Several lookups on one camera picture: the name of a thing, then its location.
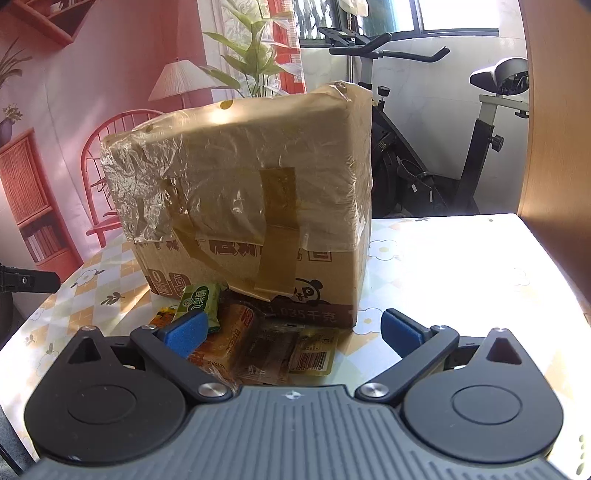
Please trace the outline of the brown snack packet with barcode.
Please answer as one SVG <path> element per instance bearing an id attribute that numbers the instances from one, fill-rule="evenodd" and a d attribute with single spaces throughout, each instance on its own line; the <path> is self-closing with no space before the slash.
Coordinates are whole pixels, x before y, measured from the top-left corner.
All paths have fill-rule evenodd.
<path id="1" fill-rule="evenodd" d="M 272 386 L 294 375 L 328 376 L 339 336 L 337 328 L 264 322 L 247 338 L 232 373 L 242 384 Z"/>

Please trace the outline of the white cloth on pole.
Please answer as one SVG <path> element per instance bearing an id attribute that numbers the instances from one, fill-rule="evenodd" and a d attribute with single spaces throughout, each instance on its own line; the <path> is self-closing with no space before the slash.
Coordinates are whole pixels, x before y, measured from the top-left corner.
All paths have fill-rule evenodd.
<path id="1" fill-rule="evenodd" d="M 339 7 L 353 16 L 367 17 L 369 15 L 367 0 L 339 0 Z"/>

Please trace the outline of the black exercise bike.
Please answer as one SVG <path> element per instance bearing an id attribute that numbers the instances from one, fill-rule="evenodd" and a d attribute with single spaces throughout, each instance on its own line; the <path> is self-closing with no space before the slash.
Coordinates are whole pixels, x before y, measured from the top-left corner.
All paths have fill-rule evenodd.
<path id="1" fill-rule="evenodd" d="M 528 62 L 511 57 L 472 73 L 446 46 L 394 49 L 394 34 L 370 38 L 322 27 L 334 57 L 359 67 L 374 92 L 373 215 L 431 217 L 513 212 L 524 166 Z"/>

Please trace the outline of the orange snack bar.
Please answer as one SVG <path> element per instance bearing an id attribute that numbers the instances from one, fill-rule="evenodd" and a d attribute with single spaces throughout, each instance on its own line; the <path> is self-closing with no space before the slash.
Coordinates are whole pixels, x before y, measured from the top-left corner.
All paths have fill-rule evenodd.
<path id="1" fill-rule="evenodd" d="M 221 307 L 218 311 L 221 330 L 207 333 L 207 338 L 188 360 L 207 373 L 224 379 L 230 383 L 233 380 L 232 371 L 238 364 L 238 357 L 245 348 L 249 335 L 256 327 L 256 312 L 248 306 L 231 303 Z M 170 308 L 161 309 L 151 320 L 149 325 L 163 328 L 176 321 Z"/>

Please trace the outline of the cardboard box with plastic liner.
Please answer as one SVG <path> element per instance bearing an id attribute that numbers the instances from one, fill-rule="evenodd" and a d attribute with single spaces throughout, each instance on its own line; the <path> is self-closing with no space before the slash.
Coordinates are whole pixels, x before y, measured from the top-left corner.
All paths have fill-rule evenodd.
<path id="1" fill-rule="evenodd" d="M 355 84 L 179 110 L 101 163 L 151 290 L 217 282 L 281 317 L 356 323 L 372 222 L 373 97 Z"/>

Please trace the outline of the window with black frame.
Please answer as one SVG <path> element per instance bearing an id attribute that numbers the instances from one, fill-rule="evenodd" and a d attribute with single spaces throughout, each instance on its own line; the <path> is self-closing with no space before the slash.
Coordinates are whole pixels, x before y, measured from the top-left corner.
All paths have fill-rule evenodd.
<path id="1" fill-rule="evenodd" d="M 322 27 L 370 38 L 392 33 L 397 39 L 429 36 L 497 36 L 501 25 L 500 1 L 377 0 L 368 3 L 368 15 L 346 11 L 348 1 L 294 1 L 295 25 L 304 47 L 324 46 Z"/>

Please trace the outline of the printed room backdrop cloth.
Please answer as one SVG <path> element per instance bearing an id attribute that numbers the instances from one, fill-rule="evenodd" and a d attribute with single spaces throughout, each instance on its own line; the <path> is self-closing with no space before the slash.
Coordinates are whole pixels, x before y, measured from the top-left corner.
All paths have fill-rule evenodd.
<path id="1" fill-rule="evenodd" d="M 211 103 L 195 1 L 12 1 L 1 13 L 1 260 L 71 275 L 119 231 L 108 135 Z"/>

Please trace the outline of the small green snack packet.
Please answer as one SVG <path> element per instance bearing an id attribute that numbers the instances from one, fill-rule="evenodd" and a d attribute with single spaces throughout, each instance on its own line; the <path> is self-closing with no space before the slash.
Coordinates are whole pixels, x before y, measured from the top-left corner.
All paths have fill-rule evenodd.
<path id="1" fill-rule="evenodd" d="M 208 332 L 221 330 L 218 320 L 218 305 L 221 299 L 221 286 L 218 283 L 193 284 L 185 286 L 177 306 L 174 320 L 193 310 L 202 311 L 207 316 Z"/>

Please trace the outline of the wooden headboard panel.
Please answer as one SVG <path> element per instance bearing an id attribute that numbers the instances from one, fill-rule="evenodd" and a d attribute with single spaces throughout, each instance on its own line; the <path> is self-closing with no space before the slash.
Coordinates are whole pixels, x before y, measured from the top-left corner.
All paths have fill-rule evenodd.
<path id="1" fill-rule="evenodd" d="M 518 208 L 590 294 L 590 4 L 520 4 L 530 71 L 528 156 Z"/>

